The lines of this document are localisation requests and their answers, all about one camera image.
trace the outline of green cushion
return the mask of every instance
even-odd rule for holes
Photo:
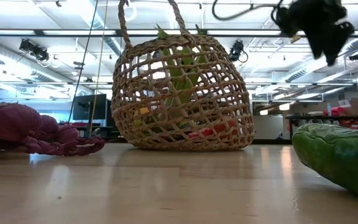
[[[358,195],[358,130],[306,124],[292,142],[304,165]]]

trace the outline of table surface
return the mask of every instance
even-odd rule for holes
[[[85,157],[0,152],[0,224],[358,223],[358,197],[291,146]]]

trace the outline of black object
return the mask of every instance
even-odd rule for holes
[[[76,66],[84,66],[85,64],[82,62],[73,62],[74,65]]]
[[[94,102],[94,95],[74,97],[74,120],[92,119],[93,104],[96,103],[93,119],[106,119],[106,94],[100,94]]]
[[[30,53],[31,56],[34,56],[41,62],[46,62],[49,60],[48,49],[45,47],[39,47],[38,45],[31,43],[29,40],[23,39],[19,50],[23,51],[24,53]]]
[[[303,30],[314,58],[325,54],[327,65],[334,65],[348,37],[354,33],[350,22],[336,24],[347,16],[346,8],[336,0],[298,0],[289,8],[281,7],[282,1],[271,13],[280,30],[289,37]]]
[[[351,60],[351,61],[358,60],[358,54],[350,56],[349,60]]]
[[[233,47],[230,49],[229,58],[232,62],[236,62],[240,59],[240,56],[243,53],[247,55],[247,60],[242,63],[246,63],[248,61],[248,54],[244,51],[244,44],[242,43],[242,40],[236,40]]]
[[[107,115],[106,115],[106,126],[107,127],[111,127],[111,135],[113,136],[119,136],[119,131],[118,128],[116,126],[116,122],[115,120],[112,118],[112,114],[111,114],[111,100],[107,100]]]
[[[155,51],[153,53],[153,58],[159,58],[160,57],[160,53],[158,51]]]

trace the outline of duct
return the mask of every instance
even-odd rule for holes
[[[347,45],[344,46],[344,50],[342,50],[342,53],[338,56],[339,57],[349,57],[351,55],[358,54],[358,39],[353,40],[349,42]],[[320,68],[323,68],[326,66],[326,58],[322,57],[318,60],[311,60],[310,63],[306,63],[306,65],[301,65],[299,67],[294,68],[293,70],[290,70],[288,72],[288,75],[281,78],[278,82],[292,82],[293,80],[296,80],[297,78],[300,78],[304,75],[310,74]],[[258,90],[258,94],[264,94],[267,91],[272,91],[272,88],[276,89],[276,87],[266,86],[262,89]]]
[[[347,45],[345,45],[343,47],[342,53],[338,56],[338,57],[349,57],[352,56],[354,54],[358,54],[358,39],[353,40],[351,42],[349,42]],[[285,82],[292,82],[293,80],[296,80],[297,78],[300,78],[304,75],[307,75],[309,73],[312,73],[320,68],[325,67],[326,62],[325,62],[325,57],[315,61],[315,63],[312,62],[312,66],[311,67],[304,67],[301,69],[298,69],[296,72],[290,72],[290,74],[288,74],[282,81]]]
[[[48,77],[49,79],[55,81],[55,82],[73,82],[73,80],[64,77],[63,75],[57,74],[56,72],[48,69],[48,68],[43,68],[40,65],[38,65],[37,63],[22,57],[20,55],[18,55],[17,53],[12,52],[11,50],[8,50],[4,47],[0,46],[0,60],[4,61],[5,63],[7,63],[7,61],[12,62],[12,64],[15,67],[20,67],[23,69],[24,72],[37,72],[40,75],[43,75],[45,77]],[[79,86],[78,89],[80,91],[85,91],[87,92],[87,94],[92,95],[93,94],[93,90],[85,87],[85,86]]]
[[[93,14],[90,9],[94,9],[96,6],[94,5],[92,0],[80,0],[81,2],[71,0],[71,3],[75,5],[76,8],[82,7],[80,10],[80,14],[82,19],[90,26],[92,29],[108,29],[107,26],[104,26],[104,22],[100,13],[96,11],[96,15],[93,20]],[[104,43],[110,47],[110,49],[117,55],[120,56],[122,50],[121,46],[119,46],[118,42],[112,37],[104,37]]]

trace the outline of wicker basket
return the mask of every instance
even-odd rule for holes
[[[114,71],[111,108],[120,133],[141,149],[232,151],[250,144],[249,95],[223,46],[190,35],[174,0],[168,2],[181,34],[132,46],[125,1],[119,20],[126,47]]]

